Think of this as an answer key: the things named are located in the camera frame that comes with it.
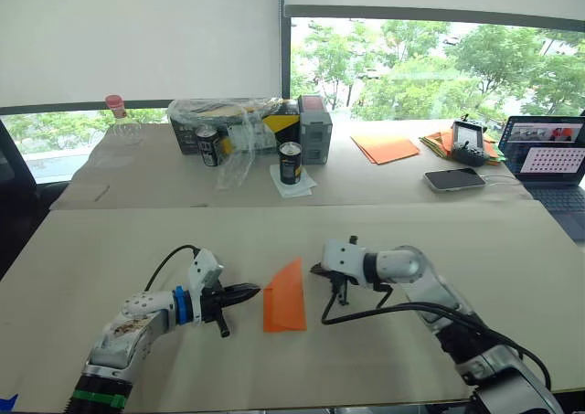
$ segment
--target white phone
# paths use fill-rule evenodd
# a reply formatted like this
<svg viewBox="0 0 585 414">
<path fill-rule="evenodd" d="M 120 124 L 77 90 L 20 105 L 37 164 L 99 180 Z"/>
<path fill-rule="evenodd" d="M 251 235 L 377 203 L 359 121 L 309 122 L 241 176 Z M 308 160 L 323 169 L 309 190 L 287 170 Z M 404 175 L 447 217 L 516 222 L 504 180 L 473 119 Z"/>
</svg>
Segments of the white phone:
<svg viewBox="0 0 585 414">
<path fill-rule="evenodd" d="M 435 192 L 452 192 L 465 188 L 485 187 L 485 181 L 471 167 L 427 172 L 424 180 Z"/>
</svg>

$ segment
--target can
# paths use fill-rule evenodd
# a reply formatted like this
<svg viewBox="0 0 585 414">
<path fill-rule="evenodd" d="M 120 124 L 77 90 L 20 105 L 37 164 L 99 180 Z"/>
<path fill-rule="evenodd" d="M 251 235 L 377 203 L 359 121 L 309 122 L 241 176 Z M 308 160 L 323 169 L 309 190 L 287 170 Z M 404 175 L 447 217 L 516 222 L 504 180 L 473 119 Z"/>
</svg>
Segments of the can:
<svg viewBox="0 0 585 414">
<path fill-rule="evenodd" d="M 219 165 L 223 158 L 223 153 L 219 144 L 218 130 L 208 124 L 201 124 L 195 130 L 195 136 L 203 163 L 210 167 Z"/>
<path fill-rule="evenodd" d="M 281 157 L 281 181 L 292 185 L 301 180 L 301 145 L 295 142 L 286 142 L 279 148 Z"/>
</svg>

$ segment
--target white table surface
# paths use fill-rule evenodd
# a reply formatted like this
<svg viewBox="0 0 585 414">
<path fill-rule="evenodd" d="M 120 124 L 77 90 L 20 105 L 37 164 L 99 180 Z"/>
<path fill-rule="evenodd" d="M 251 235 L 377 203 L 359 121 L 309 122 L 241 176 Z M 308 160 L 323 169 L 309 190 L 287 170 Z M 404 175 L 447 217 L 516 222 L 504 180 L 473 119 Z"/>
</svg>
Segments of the white table surface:
<svg viewBox="0 0 585 414">
<path fill-rule="evenodd" d="M 137 145 L 112 144 L 109 136 L 96 146 L 89 161 L 74 175 L 71 185 L 109 186 L 97 202 L 75 198 L 71 192 L 54 209 L 128 207 L 285 207 L 318 205 L 381 205 L 412 202 L 532 199 L 509 178 L 481 190 L 436 194 L 422 175 L 433 170 L 465 167 L 443 160 L 418 137 L 450 127 L 451 121 L 340 122 L 334 125 L 326 165 L 307 170 L 318 186 L 311 196 L 282 199 L 269 174 L 276 154 L 258 155 L 240 187 L 215 188 L 219 167 L 207 167 L 201 156 L 181 154 L 170 124 L 145 125 Z M 409 137 L 420 154 L 385 165 L 373 165 L 351 140 L 352 133 L 393 134 Z M 512 176 L 505 165 L 485 165 L 480 175 Z"/>
<path fill-rule="evenodd" d="M 325 279 L 309 273 L 328 238 L 372 250 L 410 244 L 494 329 L 539 355 L 556 390 L 585 387 L 583 253 L 535 201 L 362 207 L 153 208 L 52 212 L 0 282 L 0 398 L 60 411 L 95 336 L 173 248 L 193 243 L 226 266 L 224 284 L 265 286 L 303 257 L 308 330 L 265 334 L 262 297 L 214 324 L 160 338 L 127 404 L 198 411 L 466 398 L 450 358 L 413 313 L 322 326 Z M 154 288 L 186 283 L 188 251 Z M 379 294 L 351 288 L 344 312 Z M 391 302 L 404 295 L 396 291 Z"/>
</svg>

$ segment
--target blue ring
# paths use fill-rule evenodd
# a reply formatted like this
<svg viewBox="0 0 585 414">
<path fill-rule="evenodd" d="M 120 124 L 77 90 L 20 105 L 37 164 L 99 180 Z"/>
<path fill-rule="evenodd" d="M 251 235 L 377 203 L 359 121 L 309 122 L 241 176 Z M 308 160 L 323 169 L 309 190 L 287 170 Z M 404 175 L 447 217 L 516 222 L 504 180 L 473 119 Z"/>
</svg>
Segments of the blue ring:
<svg viewBox="0 0 585 414">
<path fill-rule="evenodd" d="M 179 325 L 186 323 L 185 293 L 181 286 L 175 288 L 176 304 L 179 312 Z"/>
</svg>

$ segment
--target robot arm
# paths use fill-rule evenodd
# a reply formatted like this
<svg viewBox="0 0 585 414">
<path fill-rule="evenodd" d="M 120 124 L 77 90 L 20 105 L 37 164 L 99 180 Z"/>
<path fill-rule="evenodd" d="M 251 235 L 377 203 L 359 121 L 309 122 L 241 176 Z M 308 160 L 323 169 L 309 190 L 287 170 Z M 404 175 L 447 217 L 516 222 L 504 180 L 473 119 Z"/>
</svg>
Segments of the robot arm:
<svg viewBox="0 0 585 414">
<path fill-rule="evenodd" d="M 102 330 L 91 349 L 67 413 L 121 412 L 154 340 L 179 325 L 215 321 L 229 336 L 222 308 L 248 300 L 260 288 L 243 283 L 226 288 L 223 271 L 208 249 L 197 251 L 184 291 L 139 292 L 125 300 L 122 311 Z"/>
<path fill-rule="evenodd" d="M 485 326 L 471 305 L 437 274 L 431 261 L 418 249 L 402 246 L 373 253 L 358 247 L 354 237 L 350 243 L 329 240 L 323 261 L 312 271 L 332 281 L 342 304 L 346 303 L 348 281 L 388 292 L 380 303 L 388 298 L 392 290 L 389 285 L 399 284 L 412 302 L 408 309 L 420 307 L 417 311 L 420 319 L 439 339 L 462 379 L 467 385 L 477 386 L 468 412 L 562 414 L 547 387 L 512 347 L 502 344 L 503 336 L 486 335 L 495 332 Z M 441 314 L 425 312 L 423 309 L 429 306 L 442 309 Z M 463 317 L 457 319 L 455 313 Z M 476 327 L 481 327 L 482 333 L 474 330 Z"/>
</svg>

